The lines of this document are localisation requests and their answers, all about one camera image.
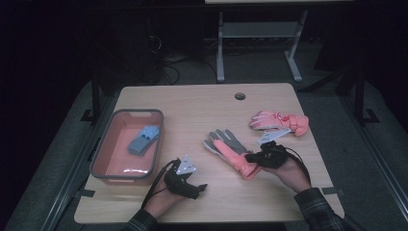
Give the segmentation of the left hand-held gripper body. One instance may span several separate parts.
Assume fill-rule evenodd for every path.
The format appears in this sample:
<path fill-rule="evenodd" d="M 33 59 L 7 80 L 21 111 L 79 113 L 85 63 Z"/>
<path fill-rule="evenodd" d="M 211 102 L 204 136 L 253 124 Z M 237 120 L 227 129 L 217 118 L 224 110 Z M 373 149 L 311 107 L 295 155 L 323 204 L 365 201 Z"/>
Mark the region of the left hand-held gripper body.
<path fill-rule="evenodd" d="M 199 192 L 198 188 L 187 182 L 187 179 L 196 171 L 188 155 L 176 159 L 165 176 L 167 189 L 171 193 L 190 197 L 191 192 Z"/>

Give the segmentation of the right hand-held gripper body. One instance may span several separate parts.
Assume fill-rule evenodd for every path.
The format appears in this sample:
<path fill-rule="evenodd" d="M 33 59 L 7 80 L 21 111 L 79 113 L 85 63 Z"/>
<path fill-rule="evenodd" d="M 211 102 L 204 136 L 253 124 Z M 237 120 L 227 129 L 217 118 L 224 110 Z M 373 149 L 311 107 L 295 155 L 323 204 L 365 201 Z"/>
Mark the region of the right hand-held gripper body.
<path fill-rule="evenodd" d="M 278 145 L 276 140 L 287 135 L 289 129 L 265 132 L 258 140 L 261 151 L 257 164 L 261 167 L 279 168 L 288 160 L 288 152 L 283 145 Z"/>

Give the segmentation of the pink glove with grey palm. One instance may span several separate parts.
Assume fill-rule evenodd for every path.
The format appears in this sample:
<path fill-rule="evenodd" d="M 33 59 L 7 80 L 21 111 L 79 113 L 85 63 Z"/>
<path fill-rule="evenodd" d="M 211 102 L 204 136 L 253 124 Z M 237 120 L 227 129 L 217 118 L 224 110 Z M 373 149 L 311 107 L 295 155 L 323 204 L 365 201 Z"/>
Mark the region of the pink glove with grey palm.
<path fill-rule="evenodd" d="M 249 163 L 245 159 L 250 151 L 228 129 L 223 131 L 216 129 L 210 132 L 203 145 L 211 153 L 218 155 L 229 164 L 244 180 L 253 179 L 261 170 L 257 164 Z"/>

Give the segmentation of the dotted blue grey knit glove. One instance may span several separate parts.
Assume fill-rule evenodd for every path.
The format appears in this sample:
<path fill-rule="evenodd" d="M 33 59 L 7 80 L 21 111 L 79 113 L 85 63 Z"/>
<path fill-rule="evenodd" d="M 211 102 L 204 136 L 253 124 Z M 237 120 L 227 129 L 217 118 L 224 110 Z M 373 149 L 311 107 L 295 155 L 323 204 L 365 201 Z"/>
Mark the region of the dotted blue grey knit glove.
<path fill-rule="evenodd" d="M 157 126 L 144 126 L 138 133 L 137 137 L 145 135 L 151 138 L 153 142 L 155 139 L 158 138 L 159 134 L 160 134 L 160 129 Z"/>

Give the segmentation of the pink basin with grey rim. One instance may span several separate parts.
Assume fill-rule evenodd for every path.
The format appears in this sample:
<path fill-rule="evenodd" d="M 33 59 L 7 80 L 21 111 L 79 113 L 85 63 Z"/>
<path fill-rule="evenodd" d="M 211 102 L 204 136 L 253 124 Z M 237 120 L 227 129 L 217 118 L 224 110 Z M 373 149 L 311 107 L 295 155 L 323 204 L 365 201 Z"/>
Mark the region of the pink basin with grey rim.
<path fill-rule="evenodd" d="M 160 110 L 115 111 L 92 159 L 90 174 L 110 185 L 151 185 L 163 134 Z"/>

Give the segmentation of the person's left hand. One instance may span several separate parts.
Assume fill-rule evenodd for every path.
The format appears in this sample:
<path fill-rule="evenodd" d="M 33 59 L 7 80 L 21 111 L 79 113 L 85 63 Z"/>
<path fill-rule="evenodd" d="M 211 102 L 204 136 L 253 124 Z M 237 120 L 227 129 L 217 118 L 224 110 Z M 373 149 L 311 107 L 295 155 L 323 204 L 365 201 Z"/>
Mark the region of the person's left hand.
<path fill-rule="evenodd" d="M 170 192 L 166 188 L 166 183 L 163 179 L 156 185 L 153 195 L 148 199 L 143 210 L 158 219 L 164 215 L 170 208 L 178 202 L 184 200 L 184 197 Z"/>

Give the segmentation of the person's right hand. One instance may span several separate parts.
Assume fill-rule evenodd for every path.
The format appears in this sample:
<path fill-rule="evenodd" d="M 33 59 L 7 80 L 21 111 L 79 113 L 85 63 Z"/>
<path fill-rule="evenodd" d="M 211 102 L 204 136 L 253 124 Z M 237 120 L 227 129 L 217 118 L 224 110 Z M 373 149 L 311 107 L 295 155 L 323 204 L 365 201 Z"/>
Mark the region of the person's right hand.
<path fill-rule="evenodd" d="M 287 162 L 279 168 L 264 167 L 264 171 L 277 176 L 285 186 L 292 189 L 295 193 L 301 193 L 312 188 L 311 183 L 301 167 L 293 159 L 288 159 Z"/>

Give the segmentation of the pink padded ski glove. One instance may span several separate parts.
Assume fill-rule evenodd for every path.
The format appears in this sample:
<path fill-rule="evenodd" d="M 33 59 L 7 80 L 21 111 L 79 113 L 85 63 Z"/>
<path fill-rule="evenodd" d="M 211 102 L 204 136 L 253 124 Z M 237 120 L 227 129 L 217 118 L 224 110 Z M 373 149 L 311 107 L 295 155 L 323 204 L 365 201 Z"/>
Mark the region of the pink padded ski glove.
<path fill-rule="evenodd" d="M 261 131 L 289 129 L 296 137 L 300 137 L 309 128 L 309 118 L 306 115 L 261 111 L 250 119 L 249 127 Z"/>

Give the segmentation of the aluminium floor rail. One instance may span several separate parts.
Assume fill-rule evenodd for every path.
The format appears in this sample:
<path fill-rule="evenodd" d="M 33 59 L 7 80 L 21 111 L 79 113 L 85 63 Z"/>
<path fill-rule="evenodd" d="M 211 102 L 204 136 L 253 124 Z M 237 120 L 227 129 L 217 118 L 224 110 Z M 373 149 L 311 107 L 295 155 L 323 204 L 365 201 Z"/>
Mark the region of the aluminium floor rail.
<path fill-rule="evenodd" d="M 352 119 L 353 124 L 356 126 L 357 131 L 366 144 L 370 155 L 373 158 L 373 161 L 377 169 L 379 170 L 381 177 L 383 178 L 385 185 L 387 186 L 390 194 L 395 201 L 398 210 L 401 212 L 405 221 L 408 223 L 408 194 L 399 184 L 392 169 L 384 159 L 382 152 L 377 145 L 377 142 L 373 139 L 367 128 L 368 124 L 379 124 L 379 118 L 376 116 L 372 109 L 366 109 L 368 116 L 364 117 L 364 114 L 361 114 L 362 118 L 360 118 L 359 114 L 354 112 L 354 105 L 348 99 L 342 97 L 340 101 L 342 102 L 346 113 Z"/>
<path fill-rule="evenodd" d="M 115 107 L 116 98 L 102 97 L 101 116 L 92 121 L 82 121 L 90 108 L 89 100 L 75 102 L 61 130 L 46 154 L 44 172 L 53 181 L 53 196 L 46 210 L 40 231 L 55 231 L 64 213 L 89 177 L 89 164 L 94 148 Z"/>

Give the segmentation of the black stand post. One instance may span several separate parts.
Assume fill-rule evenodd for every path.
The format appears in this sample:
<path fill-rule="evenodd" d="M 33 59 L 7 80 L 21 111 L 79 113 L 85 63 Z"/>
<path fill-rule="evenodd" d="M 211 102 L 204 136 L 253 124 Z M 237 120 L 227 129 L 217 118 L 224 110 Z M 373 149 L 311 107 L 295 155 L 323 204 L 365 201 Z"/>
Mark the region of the black stand post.
<path fill-rule="evenodd" d="M 81 120 L 89 121 L 91 124 L 95 124 L 100 115 L 100 100 L 99 100 L 99 84 L 97 73 L 94 72 L 90 80 L 91 85 L 91 108 L 85 110 Z"/>
<path fill-rule="evenodd" d="M 365 76 L 361 69 L 357 72 L 355 82 L 354 116 L 361 126 L 367 123 L 379 123 L 379 118 L 372 109 L 364 106 L 365 101 Z"/>

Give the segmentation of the grey metal table frame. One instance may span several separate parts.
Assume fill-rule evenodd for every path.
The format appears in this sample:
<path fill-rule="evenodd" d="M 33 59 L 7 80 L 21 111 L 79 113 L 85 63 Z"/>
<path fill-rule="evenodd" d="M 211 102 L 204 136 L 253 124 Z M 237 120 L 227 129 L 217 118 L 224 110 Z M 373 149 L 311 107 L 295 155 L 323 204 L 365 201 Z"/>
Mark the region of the grey metal table frame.
<path fill-rule="evenodd" d="M 292 39 L 292 47 L 285 52 L 285 59 L 293 79 L 302 81 L 294 55 L 299 44 L 304 24 L 308 15 L 305 10 L 297 21 L 284 22 L 225 22 L 223 13 L 218 15 L 217 27 L 217 82 L 225 81 L 223 61 L 224 39 Z"/>

